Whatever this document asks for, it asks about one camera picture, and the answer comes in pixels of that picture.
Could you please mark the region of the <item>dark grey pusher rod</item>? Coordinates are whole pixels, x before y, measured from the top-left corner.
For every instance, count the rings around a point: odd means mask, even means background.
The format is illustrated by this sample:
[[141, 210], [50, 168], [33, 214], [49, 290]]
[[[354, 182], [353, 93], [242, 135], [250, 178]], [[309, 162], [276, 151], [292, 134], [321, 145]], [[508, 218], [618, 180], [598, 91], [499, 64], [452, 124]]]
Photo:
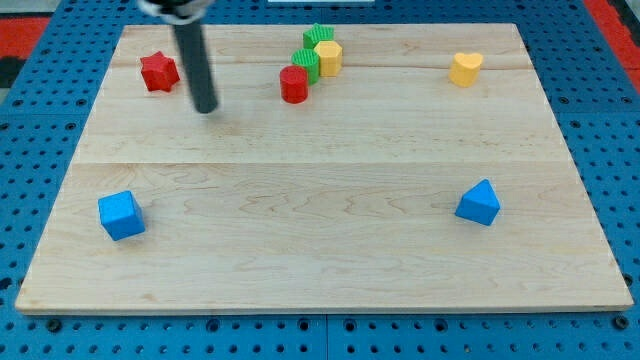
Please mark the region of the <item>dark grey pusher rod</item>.
[[217, 109], [218, 99], [202, 25], [199, 20], [174, 25], [173, 32], [194, 108], [209, 114]]

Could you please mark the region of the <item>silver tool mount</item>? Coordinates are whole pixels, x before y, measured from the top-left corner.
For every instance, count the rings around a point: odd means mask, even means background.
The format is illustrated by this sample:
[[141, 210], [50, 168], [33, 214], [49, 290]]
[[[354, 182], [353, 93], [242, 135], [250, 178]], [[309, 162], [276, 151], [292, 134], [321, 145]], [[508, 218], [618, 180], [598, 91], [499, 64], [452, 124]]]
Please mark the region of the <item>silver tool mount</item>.
[[145, 14], [171, 25], [186, 25], [200, 20], [215, 0], [137, 0]]

